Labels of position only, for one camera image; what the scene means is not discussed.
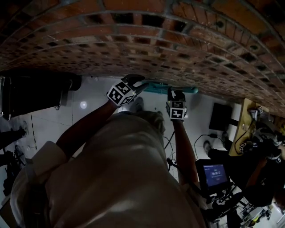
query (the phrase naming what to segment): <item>equipment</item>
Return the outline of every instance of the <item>equipment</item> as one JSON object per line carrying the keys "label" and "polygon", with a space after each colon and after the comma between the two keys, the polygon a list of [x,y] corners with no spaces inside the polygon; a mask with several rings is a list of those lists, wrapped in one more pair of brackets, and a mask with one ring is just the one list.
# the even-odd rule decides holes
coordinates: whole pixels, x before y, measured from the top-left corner
{"label": "equipment", "polygon": [[186,100],[183,92],[173,90],[175,97],[172,96],[171,87],[168,88],[166,111],[170,117],[170,120],[184,121],[184,116],[187,113]]}
{"label": "equipment", "polygon": [[121,106],[130,103],[133,98],[145,90],[148,83],[135,87],[134,84],[144,80],[144,76],[137,74],[128,74],[120,82],[114,84],[107,97],[116,105]]}
{"label": "equipment", "polygon": [[[156,93],[156,94],[167,94],[168,89],[171,86],[165,83],[155,83],[149,82],[148,87],[145,89],[146,92]],[[198,93],[197,87],[171,87],[174,90],[179,90],[184,93],[196,94]]]}
{"label": "equipment", "polygon": [[240,152],[238,154],[249,153],[253,149],[258,149],[260,154],[267,159],[280,162],[279,157],[281,150],[277,147],[285,140],[285,136],[278,132],[278,129],[270,120],[270,115],[264,112],[261,106],[256,109],[249,109],[248,112],[253,118],[249,126],[249,129],[253,127],[253,129],[251,129],[252,137],[243,142],[239,142],[242,135],[236,140],[235,144],[240,143]]}
{"label": "equipment", "polygon": [[201,191],[205,195],[220,194],[229,189],[232,184],[222,163],[211,159],[199,159],[195,162]]}
{"label": "equipment", "polygon": [[61,105],[61,97],[81,86],[81,76],[39,69],[11,69],[0,74],[0,113],[5,119]]}
{"label": "equipment", "polygon": [[228,131],[229,124],[237,126],[238,121],[231,119],[232,107],[214,104],[209,129]]}

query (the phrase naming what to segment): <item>foot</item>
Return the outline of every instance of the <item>foot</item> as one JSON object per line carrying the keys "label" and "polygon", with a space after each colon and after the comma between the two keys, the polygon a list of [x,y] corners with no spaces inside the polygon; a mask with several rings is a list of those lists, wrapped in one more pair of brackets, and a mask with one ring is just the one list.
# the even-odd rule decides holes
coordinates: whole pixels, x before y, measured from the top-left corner
{"label": "foot", "polygon": [[228,133],[224,131],[224,132],[222,133],[221,139],[222,139],[222,141],[223,141],[223,147],[224,147],[225,142],[228,141]]}
{"label": "foot", "polygon": [[140,111],[143,111],[143,99],[141,97],[138,97],[134,103],[131,105],[130,107],[130,112],[140,112]]}
{"label": "foot", "polygon": [[28,135],[29,134],[29,130],[28,130],[28,124],[26,121],[24,121],[23,125],[20,126],[20,129],[23,129],[25,131],[25,134],[24,136]]}
{"label": "foot", "polygon": [[209,151],[212,149],[210,142],[207,140],[203,144],[204,151],[208,155]]}

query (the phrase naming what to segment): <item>dark clothing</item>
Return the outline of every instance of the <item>dark clothing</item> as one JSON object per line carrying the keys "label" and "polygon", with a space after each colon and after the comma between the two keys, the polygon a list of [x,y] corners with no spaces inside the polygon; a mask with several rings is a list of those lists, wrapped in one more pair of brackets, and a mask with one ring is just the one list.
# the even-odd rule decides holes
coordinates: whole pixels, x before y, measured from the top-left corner
{"label": "dark clothing", "polygon": [[16,131],[0,132],[0,150],[10,145],[12,142],[17,141],[26,134],[25,130],[20,128]]}
{"label": "dark clothing", "polygon": [[[227,150],[230,149],[229,145],[230,141],[225,143]],[[245,189],[261,158],[258,150],[232,157],[228,155],[228,151],[211,149],[208,156],[224,164],[230,178],[243,191],[245,198],[251,204],[257,207],[271,204],[277,185],[283,181],[280,179],[280,175],[284,173],[284,161],[277,164],[275,161],[268,160],[266,166],[261,170],[256,184]]]}

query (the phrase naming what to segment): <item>white floor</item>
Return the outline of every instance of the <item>white floor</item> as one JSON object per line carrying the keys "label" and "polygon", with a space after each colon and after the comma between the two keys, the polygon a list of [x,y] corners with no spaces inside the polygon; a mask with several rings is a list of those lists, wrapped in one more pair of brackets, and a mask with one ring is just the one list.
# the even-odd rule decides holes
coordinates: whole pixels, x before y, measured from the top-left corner
{"label": "white floor", "polygon": [[[103,105],[107,102],[106,93],[111,86],[117,81],[115,78],[103,78],[103,77],[85,77],[83,78],[82,85],[78,91],[70,91],[66,99],[63,99],[62,105],[59,110],[55,108],[48,108],[45,110],[36,111],[26,115],[22,115],[16,118],[12,118],[10,122],[0,118],[1,131],[8,131],[12,127],[17,130],[19,126],[26,121],[28,124],[29,135],[20,139],[18,144],[22,152],[24,152],[26,158],[32,158],[37,151],[48,140],[56,142],[60,135],[67,130],[70,126],[76,123],[79,119],[86,116],[91,111]],[[194,147],[195,140],[202,134],[209,134],[215,131],[209,130],[212,108],[215,102],[220,104],[226,104],[225,101],[212,98],[201,94],[185,94],[187,101],[188,112],[184,121],[184,126],[187,131],[188,137]],[[149,92],[142,92],[140,96],[144,99],[145,110],[161,111],[165,119],[165,134],[167,138],[170,138],[173,133],[173,125],[169,120],[166,113],[166,101],[167,95],[154,94]],[[86,102],[85,109],[81,108],[80,103]],[[241,105],[231,104],[233,109],[232,118],[239,119]],[[127,110],[128,107],[121,107],[118,111]],[[233,140],[236,127],[231,126],[229,129],[230,140]],[[196,143],[196,151],[198,159],[207,159],[204,150],[203,142],[209,140],[214,148],[224,150],[220,140],[215,141],[212,138],[203,136]],[[8,146],[6,149],[13,151],[15,143]],[[171,140],[173,147],[173,159],[175,156],[175,137]],[[169,145],[166,148],[166,155],[171,155],[172,149]],[[0,201],[4,198],[1,190],[3,180],[6,178],[5,166],[0,167]],[[172,168],[171,174],[178,179],[177,170]]]}

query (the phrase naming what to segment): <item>cable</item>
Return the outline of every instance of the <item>cable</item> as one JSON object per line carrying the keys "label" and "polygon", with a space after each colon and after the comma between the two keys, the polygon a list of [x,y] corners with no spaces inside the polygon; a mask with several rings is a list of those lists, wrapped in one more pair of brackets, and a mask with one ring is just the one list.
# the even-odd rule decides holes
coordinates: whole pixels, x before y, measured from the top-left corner
{"label": "cable", "polygon": [[247,131],[245,131],[245,132],[235,141],[235,151],[236,151],[236,153],[237,153],[238,155],[242,155],[242,153],[237,152],[237,150],[236,150],[236,143],[237,143],[237,142],[241,139],[241,137],[243,137],[246,133],[247,133]]}
{"label": "cable", "polygon": [[164,147],[164,149],[166,149],[166,147],[168,146],[168,144],[170,143],[170,141],[172,140],[172,137],[174,136],[174,133],[175,133],[175,131],[173,131],[173,133],[172,133],[172,135],[171,135],[171,137],[170,137],[170,139],[168,140],[168,138],[166,138],[165,136],[165,138],[168,140],[168,143],[166,144],[166,146]]}
{"label": "cable", "polygon": [[167,137],[164,136],[164,138],[166,138],[168,140],[167,146],[168,146],[168,144],[170,144],[171,149],[172,149],[172,152],[170,153],[170,156],[168,158],[170,158],[172,156],[171,159],[173,159],[173,147],[172,147],[172,144],[171,144],[170,140]]}
{"label": "cable", "polygon": [[[199,136],[199,138],[201,138],[202,136],[209,136],[209,137],[211,137],[211,138],[218,138],[218,136],[217,136],[216,134],[202,134],[202,135]],[[195,149],[195,154],[196,154],[196,156],[195,156],[196,161],[197,161],[197,159],[198,159],[198,155],[197,155],[197,152],[196,152],[196,146],[195,146],[195,144],[196,144],[196,142],[199,140],[199,138],[197,138],[197,140],[196,140],[195,143],[194,143],[194,149]]]}

